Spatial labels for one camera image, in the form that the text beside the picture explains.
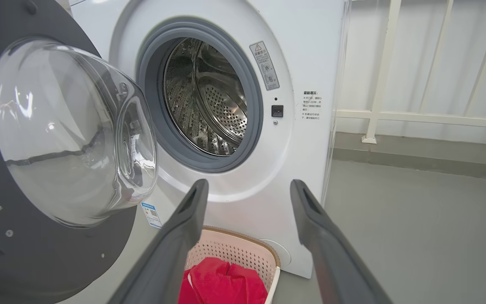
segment washing machine door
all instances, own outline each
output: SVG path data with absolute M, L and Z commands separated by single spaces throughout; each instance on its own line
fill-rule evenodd
M 104 273 L 157 179 L 150 112 L 54 0 L 0 0 L 0 304 Z

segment metal railing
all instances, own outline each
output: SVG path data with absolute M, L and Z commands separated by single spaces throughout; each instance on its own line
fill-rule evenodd
M 441 123 L 445 125 L 471 125 L 475 127 L 486 127 L 486 117 L 474 117 L 472 109 L 476 97 L 480 90 L 480 84 L 486 73 L 486 51 L 480 65 L 478 75 L 474 86 L 472 87 L 470 98 L 464 109 L 463 115 L 447 115 L 447 114 L 432 114 L 426 113 L 428 104 L 429 84 L 435 80 L 437 67 L 440 64 L 440 51 L 444 41 L 444 35 L 449 25 L 451 18 L 451 8 L 453 7 L 453 0 L 447 0 L 447 8 L 442 21 L 442 27 L 434 50 L 430 72 L 427 76 L 427 81 L 424 87 L 424 94 L 421 100 L 418 112 L 394 112 L 382 111 L 383 98 L 386 90 L 386 81 L 389 73 L 389 66 L 393 54 L 393 46 L 395 43 L 395 33 L 397 32 L 397 21 L 399 20 L 399 13 L 401 8 L 401 0 L 391 0 L 389 6 L 389 19 L 387 22 L 386 36 L 384 39 L 384 46 L 380 65 L 378 66 L 378 77 L 376 79 L 376 91 L 374 99 L 372 100 L 371 110 L 349 110 L 339 109 L 336 111 L 336 117 L 353 118 L 353 119 L 368 119 L 369 124 L 367 132 L 362 138 L 362 142 L 367 144 L 376 144 L 376 125 L 378 120 L 390 121 L 408 121 L 408 122 L 426 122 L 426 123 Z

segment front-loading washing machine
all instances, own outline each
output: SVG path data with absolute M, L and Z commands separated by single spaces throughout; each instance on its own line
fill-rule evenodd
M 289 185 L 325 191 L 346 3 L 0 0 L 0 302 L 79 292 L 198 179 L 309 278 Z
M 162 191 L 179 202 L 207 179 L 205 225 L 265 241 L 282 270 L 307 278 L 289 184 L 324 191 L 347 3 L 71 2 L 102 58 L 145 93 Z

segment gray rubber seal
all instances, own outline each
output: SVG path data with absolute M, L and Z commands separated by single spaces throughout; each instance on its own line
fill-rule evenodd
M 210 44 L 232 65 L 247 100 L 247 129 L 243 141 L 230 156 L 214 156 L 197 150 L 178 131 L 164 102 L 164 67 L 171 51 L 184 38 Z M 199 19 L 172 19 L 163 23 L 144 43 L 138 58 L 137 82 L 145 92 L 159 144 L 176 160 L 197 171 L 219 173 L 239 166 L 249 157 L 262 131 L 262 92 L 242 48 L 218 27 Z

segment blue sticker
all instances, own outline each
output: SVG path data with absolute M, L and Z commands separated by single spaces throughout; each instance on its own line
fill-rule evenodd
M 157 214 L 157 210 L 155 209 L 155 206 L 151 206 L 146 203 L 142 203 L 142 208 L 143 208 L 143 213 L 145 214 L 145 217 L 147 218 L 147 222 L 149 225 L 157 228 L 162 228 L 162 223 L 160 222 L 159 215 Z

